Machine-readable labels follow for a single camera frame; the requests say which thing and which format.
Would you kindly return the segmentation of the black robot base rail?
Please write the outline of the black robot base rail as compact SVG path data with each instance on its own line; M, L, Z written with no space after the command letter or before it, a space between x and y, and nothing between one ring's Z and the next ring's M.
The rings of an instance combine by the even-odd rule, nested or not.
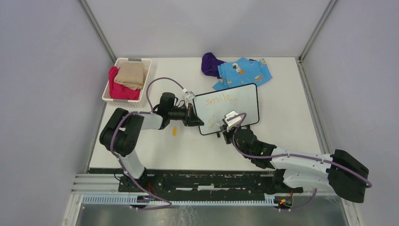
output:
M278 181L272 171L211 171L146 169L133 181L122 168L118 191L138 193L139 204L224 204L265 201L267 195L299 194Z

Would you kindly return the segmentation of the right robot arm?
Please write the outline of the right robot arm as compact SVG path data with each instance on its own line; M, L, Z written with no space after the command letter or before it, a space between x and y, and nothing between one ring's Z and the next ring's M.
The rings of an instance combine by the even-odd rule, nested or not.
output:
M347 151L333 154L311 154L278 147L260 141L252 130L221 127L227 144L261 169L273 169L272 187L277 192L287 189L314 188L335 192L339 197L363 203L369 169Z

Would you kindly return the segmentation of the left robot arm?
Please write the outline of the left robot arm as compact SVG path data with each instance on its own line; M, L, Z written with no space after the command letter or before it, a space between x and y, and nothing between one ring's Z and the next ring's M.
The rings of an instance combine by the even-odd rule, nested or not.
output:
M142 192L148 186L148 179L143 176L146 168L135 151L140 132L147 129L162 130L171 121L181 121L186 127L205 125L194 111L194 98L194 93L186 91L184 105L178 106L176 96L164 92L159 104L151 112L129 112L117 108L106 123L99 142L117 158L135 191Z

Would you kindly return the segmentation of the white whiteboard black frame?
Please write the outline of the white whiteboard black frame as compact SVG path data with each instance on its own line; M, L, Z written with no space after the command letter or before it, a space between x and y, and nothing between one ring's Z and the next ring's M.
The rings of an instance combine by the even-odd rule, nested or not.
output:
M258 92L254 83L197 95L193 104L196 115L204 122L204 126L199 126L203 136L220 132L216 122L222 122L231 111L247 114L242 126L260 121Z

